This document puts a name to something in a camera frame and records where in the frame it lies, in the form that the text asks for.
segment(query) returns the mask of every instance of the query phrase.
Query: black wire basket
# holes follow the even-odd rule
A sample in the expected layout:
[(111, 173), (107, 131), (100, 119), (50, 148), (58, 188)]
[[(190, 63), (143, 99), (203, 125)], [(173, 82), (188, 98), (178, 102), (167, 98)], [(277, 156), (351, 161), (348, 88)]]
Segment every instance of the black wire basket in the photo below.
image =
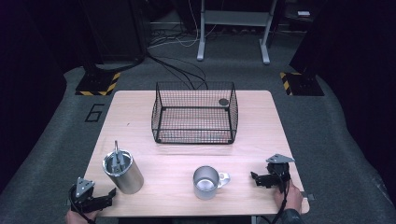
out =
[(231, 144), (237, 125), (233, 82), (157, 82), (151, 116), (155, 142)]

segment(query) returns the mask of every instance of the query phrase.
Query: silver cup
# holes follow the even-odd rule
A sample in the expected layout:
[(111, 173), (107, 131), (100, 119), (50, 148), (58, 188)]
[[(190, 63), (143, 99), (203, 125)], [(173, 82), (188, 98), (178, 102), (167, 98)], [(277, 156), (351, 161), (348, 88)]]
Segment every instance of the silver cup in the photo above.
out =
[(227, 173), (219, 173), (211, 166), (201, 166), (194, 172), (192, 178), (194, 194), (202, 200), (212, 199), (216, 196), (217, 190), (230, 180), (230, 175)]
[(144, 178), (136, 161), (128, 151), (116, 150), (108, 153), (103, 160), (103, 169), (116, 186), (125, 194), (137, 193), (144, 183)]

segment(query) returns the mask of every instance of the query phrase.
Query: wooden tabletop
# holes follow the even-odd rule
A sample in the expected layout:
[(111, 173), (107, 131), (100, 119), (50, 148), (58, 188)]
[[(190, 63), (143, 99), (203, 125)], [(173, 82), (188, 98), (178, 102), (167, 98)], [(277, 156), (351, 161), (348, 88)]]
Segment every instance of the wooden tabletop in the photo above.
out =
[[(269, 91), (236, 91), (238, 128), (230, 145), (158, 144), (151, 131), (155, 91), (117, 91), (106, 115), (84, 178), (95, 182), (93, 196), (107, 195), (116, 186), (102, 161), (119, 148), (129, 151), (145, 183), (136, 194), (119, 189), (102, 217), (256, 216), (277, 213), (275, 189), (257, 187), (250, 172), (268, 175), (266, 159), (292, 157)], [(202, 201), (193, 193), (192, 175), (202, 165), (228, 173), (231, 181), (215, 198)], [(304, 190), (294, 162), (290, 175)], [(307, 199), (303, 213), (308, 212)]]

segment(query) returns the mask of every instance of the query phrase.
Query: table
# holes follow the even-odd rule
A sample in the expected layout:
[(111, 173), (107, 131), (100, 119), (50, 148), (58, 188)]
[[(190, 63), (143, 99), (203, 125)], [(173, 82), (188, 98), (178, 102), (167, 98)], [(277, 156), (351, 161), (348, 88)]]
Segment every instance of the table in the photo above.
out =
[[(117, 191), (102, 217), (256, 216), (277, 213), (275, 189), (257, 187), (250, 172), (267, 175), (266, 159), (276, 153), (292, 157), (269, 91), (236, 91), (238, 129), (231, 145), (157, 144), (151, 132), (155, 91), (117, 91), (106, 115), (84, 178), (95, 182), (94, 197), (107, 195), (115, 185), (102, 169), (105, 155), (128, 150), (143, 177), (136, 194)], [(193, 193), (192, 175), (201, 165), (229, 173), (231, 182), (216, 197), (202, 201)], [(294, 162), (293, 183), (304, 190)], [(303, 213), (308, 212), (307, 199)]]
[(205, 25), (246, 25), (265, 27), (262, 39), (260, 39), (260, 49), (262, 51), (262, 61), (264, 64), (270, 63), (266, 42), (270, 32), (271, 23), (274, 17), (277, 0), (272, 0), (269, 12), (243, 12), (243, 11), (216, 11), (205, 10), (205, 0), (201, 2), (201, 30), (198, 47), (197, 60), (202, 61), (205, 54)]

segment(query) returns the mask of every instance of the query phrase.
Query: gray carpet floor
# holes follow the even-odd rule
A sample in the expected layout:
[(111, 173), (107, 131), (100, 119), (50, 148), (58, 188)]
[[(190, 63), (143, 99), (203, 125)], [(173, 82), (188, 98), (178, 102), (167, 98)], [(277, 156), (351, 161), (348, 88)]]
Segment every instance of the gray carpet floor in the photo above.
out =
[[(209, 38), (203, 62), (196, 61), (198, 43), (190, 47), (161, 45), (149, 52), (174, 58), (162, 60), (201, 75), (191, 65), (195, 64), (205, 72), (208, 81), (233, 81), (238, 90), (267, 90), (273, 94), (305, 191), (315, 196), (310, 201), (310, 211), (303, 215), (306, 223), (396, 223), (395, 207), (387, 198), (380, 176), (348, 133), (343, 110), (332, 90), (318, 77), (325, 96), (286, 94), (279, 74), (294, 72), (288, 64), (302, 36), (276, 35), (269, 49), (270, 65), (262, 63), (259, 38), (259, 35)], [(0, 223), (64, 223), (67, 191), (79, 176), (84, 176), (114, 95), (76, 96), (75, 87), (83, 75), (82, 68), (64, 74), (67, 79), (64, 99), (0, 196)], [(155, 90), (156, 82), (164, 80), (178, 79), (147, 58), (121, 72), (115, 91)], [(103, 113), (98, 122), (85, 122), (94, 104), (103, 104), (96, 107)], [(118, 220), (99, 217), (97, 223)]]

